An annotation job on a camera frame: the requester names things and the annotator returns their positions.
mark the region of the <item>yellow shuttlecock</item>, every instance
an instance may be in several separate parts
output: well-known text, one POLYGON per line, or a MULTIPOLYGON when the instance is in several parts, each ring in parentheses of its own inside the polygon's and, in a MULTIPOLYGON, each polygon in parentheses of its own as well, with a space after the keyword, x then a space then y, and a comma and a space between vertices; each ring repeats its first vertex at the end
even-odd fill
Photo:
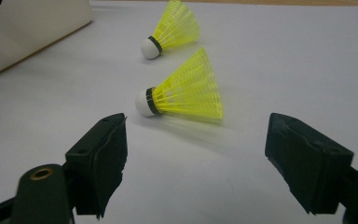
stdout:
POLYGON ((141 46, 146 59, 154 59, 167 48, 195 41, 200 37, 193 12, 179 0, 170 0, 153 35, 141 46))
POLYGON ((146 117, 172 112, 222 119, 220 93, 205 49, 199 49, 157 87, 141 91, 135 105, 146 117))

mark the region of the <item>white surface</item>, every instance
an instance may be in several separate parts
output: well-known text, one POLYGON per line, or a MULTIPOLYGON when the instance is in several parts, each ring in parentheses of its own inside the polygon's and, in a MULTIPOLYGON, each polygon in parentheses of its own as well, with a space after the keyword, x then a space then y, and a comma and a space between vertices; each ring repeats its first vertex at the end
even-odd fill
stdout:
POLYGON ((0 5, 0 71, 91 21, 88 0, 17 0, 0 5))
POLYGON ((102 117, 127 116, 129 157, 105 218, 76 223, 341 223, 307 215, 264 156, 269 114, 301 119, 355 152, 358 7, 188 4, 200 40, 145 60, 165 3, 92 3, 93 22, 0 74, 0 202, 102 117), (221 125, 138 114, 134 98, 205 47, 221 125))
POLYGON ((158 48, 150 39, 146 39, 144 43, 142 43, 141 52, 146 59, 154 59, 159 56, 158 48))

